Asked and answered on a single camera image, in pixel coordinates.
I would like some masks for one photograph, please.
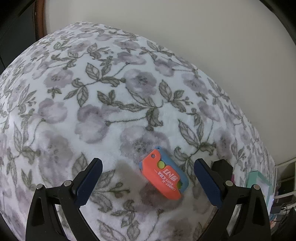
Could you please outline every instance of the metal screw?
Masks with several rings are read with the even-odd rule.
[[[65,187],[68,187],[68,186],[71,185],[71,183],[72,183],[72,181],[67,180],[67,181],[64,182],[64,186],[65,186]]]
[[[40,190],[41,188],[43,188],[43,184],[41,184],[41,183],[37,184],[36,189]]]
[[[232,187],[233,186],[233,182],[232,181],[226,181],[225,182],[226,186]]]
[[[253,187],[254,187],[256,190],[260,190],[260,186],[257,185],[257,184],[255,184]]]

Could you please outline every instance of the teal box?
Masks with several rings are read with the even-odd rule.
[[[254,184],[260,186],[266,206],[268,206],[269,197],[272,193],[272,185],[259,171],[250,172],[248,175],[247,188],[252,187]]]

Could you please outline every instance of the orange box cutter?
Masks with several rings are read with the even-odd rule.
[[[139,164],[142,174],[168,199],[178,200],[188,187],[186,174],[157,146]]]

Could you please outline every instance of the floral pillow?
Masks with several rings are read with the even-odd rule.
[[[252,170],[273,183],[272,157],[225,91],[133,33],[66,26],[18,56],[0,88],[0,213],[20,240],[36,185],[59,186],[95,157],[104,170],[81,211],[100,240],[196,240],[216,211],[194,175],[197,158],[226,159],[239,186]],[[189,178],[177,201],[140,173],[157,145]],[[58,213],[75,240],[61,207]]]

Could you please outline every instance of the white wall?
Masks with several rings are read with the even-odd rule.
[[[277,163],[296,156],[296,46],[259,0],[47,0],[49,33],[77,21],[183,56],[242,108]]]

